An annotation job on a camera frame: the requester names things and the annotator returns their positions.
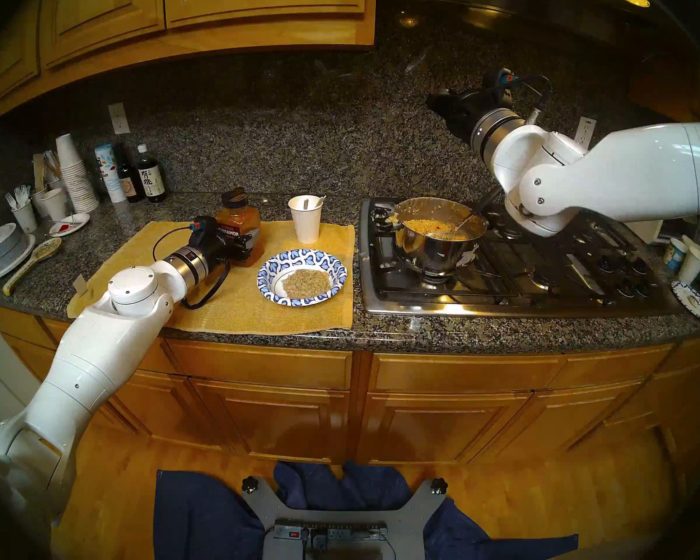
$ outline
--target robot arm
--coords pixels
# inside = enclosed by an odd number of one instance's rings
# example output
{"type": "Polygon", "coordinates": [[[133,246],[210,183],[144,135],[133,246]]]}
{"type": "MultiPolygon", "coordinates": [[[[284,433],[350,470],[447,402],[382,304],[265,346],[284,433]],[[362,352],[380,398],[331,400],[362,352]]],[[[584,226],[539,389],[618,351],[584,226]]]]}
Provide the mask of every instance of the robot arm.
{"type": "Polygon", "coordinates": [[[36,539],[48,543],[50,524],[65,510],[75,450],[92,415],[133,375],[174,303],[219,264],[227,265],[229,256],[248,257],[248,250],[217,232],[214,218],[199,217],[190,228],[187,246],[112,277],[102,298],[62,337],[29,405],[0,424],[0,477],[13,492],[13,507],[30,518],[27,529],[36,539]]]}
{"type": "Polygon", "coordinates": [[[586,152],[512,110],[510,89],[523,80],[504,68],[482,88],[427,102],[482,157],[521,226],[550,237],[581,208],[623,222],[700,213],[700,123],[613,132],[586,152]]]}

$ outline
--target bottle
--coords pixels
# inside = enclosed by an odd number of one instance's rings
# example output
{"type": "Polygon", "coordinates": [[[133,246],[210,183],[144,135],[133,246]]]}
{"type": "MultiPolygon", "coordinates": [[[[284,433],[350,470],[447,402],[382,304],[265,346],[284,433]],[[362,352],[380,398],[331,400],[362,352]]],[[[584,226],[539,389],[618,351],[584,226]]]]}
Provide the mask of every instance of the bottle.
{"type": "Polygon", "coordinates": [[[142,186],[146,189],[146,196],[151,202],[161,202],[166,197],[166,187],[163,186],[163,178],[158,168],[158,161],[148,154],[148,145],[140,144],[137,147],[140,158],[137,160],[137,172],[140,173],[142,186]]]}
{"type": "Polygon", "coordinates": [[[232,260],[231,264],[250,267],[264,254],[259,211],[247,204],[246,192],[241,187],[224,192],[220,198],[223,208],[215,215],[218,230],[228,237],[249,235],[246,246],[251,248],[251,255],[247,260],[232,260]]]}
{"type": "Polygon", "coordinates": [[[146,197],[146,191],[142,186],[140,173],[137,172],[137,168],[130,164],[125,145],[122,143],[115,144],[113,150],[117,159],[119,182],[122,185],[122,190],[125,191],[127,201],[138,202],[143,200],[146,197]]]}

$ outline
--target small plate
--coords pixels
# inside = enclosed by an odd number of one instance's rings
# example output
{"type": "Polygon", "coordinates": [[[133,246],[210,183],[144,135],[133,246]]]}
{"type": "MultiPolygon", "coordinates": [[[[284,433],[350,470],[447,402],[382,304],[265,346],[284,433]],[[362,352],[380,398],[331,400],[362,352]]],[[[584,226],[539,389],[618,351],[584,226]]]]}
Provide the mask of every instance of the small plate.
{"type": "Polygon", "coordinates": [[[62,220],[52,225],[52,228],[49,229],[49,236],[58,238],[66,237],[68,234],[72,235],[75,231],[79,231],[81,228],[83,228],[89,220],[91,220],[91,215],[85,212],[80,212],[71,216],[66,216],[62,220]],[[77,224],[77,226],[69,228],[66,231],[59,232],[63,224],[73,224],[73,219],[75,219],[75,223],[77,224]]]}
{"type": "Polygon", "coordinates": [[[348,277],[347,269],[336,257],[315,249],[296,249],[284,251],[268,259],[257,273],[257,289],[268,300],[290,307],[307,307],[321,303],[339,293],[348,277]],[[331,288],[321,295],[309,299],[289,299],[283,281],[297,270],[320,270],[329,275],[331,288]]]}
{"type": "Polygon", "coordinates": [[[672,281],[672,292],[685,308],[700,319],[700,293],[681,281],[672,281]]]}
{"type": "Polygon", "coordinates": [[[29,233],[28,235],[28,246],[26,247],[26,250],[23,251],[20,256],[18,256],[17,259],[15,259],[11,264],[9,264],[7,267],[2,269],[0,271],[0,277],[6,276],[10,271],[15,269],[19,264],[21,264],[24,259],[31,254],[31,249],[34,248],[34,244],[36,243],[36,237],[29,233]]]}

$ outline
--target granite backsplash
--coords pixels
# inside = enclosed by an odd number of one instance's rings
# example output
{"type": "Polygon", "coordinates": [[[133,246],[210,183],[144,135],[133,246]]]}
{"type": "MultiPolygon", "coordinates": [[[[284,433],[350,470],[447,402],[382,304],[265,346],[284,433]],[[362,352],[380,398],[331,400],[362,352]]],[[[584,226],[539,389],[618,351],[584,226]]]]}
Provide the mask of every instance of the granite backsplash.
{"type": "MultiPolygon", "coordinates": [[[[543,73],[554,96],[540,125],[572,135],[579,117],[590,116],[598,120],[594,141],[664,121],[627,101],[626,62],[611,52],[494,34],[466,23],[461,12],[456,4],[378,0],[370,52],[198,56],[48,92],[0,118],[0,224],[12,220],[3,194],[31,181],[31,155],[66,132],[94,170],[95,146],[122,141],[131,151],[146,142],[174,192],[242,185],[265,193],[466,201],[493,179],[426,108],[439,86],[471,87],[494,66],[543,73]],[[113,133],[107,105],[117,101],[125,104],[130,134],[113,133]]],[[[528,114],[531,102],[518,92],[516,110],[528,114]]]]}

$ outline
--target wooden floor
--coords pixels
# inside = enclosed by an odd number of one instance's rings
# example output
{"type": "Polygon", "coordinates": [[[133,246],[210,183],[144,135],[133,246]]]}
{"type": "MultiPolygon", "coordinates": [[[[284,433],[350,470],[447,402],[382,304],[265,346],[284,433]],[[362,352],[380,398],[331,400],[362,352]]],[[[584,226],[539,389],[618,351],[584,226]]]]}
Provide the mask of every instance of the wooden floor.
{"type": "MultiPolygon", "coordinates": [[[[206,472],[239,491],[248,475],[272,481],[273,466],[92,423],[53,549],[64,559],[152,558],[156,470],[206,472]]],[[[445,478],[459,509],[492,538],[578,532],[580,546],[589,547],[657,532],[675,506],[671,468],[651,432],[629,445],[532,464],[398,469],[413,489],[426,478],[445,478]]]]}

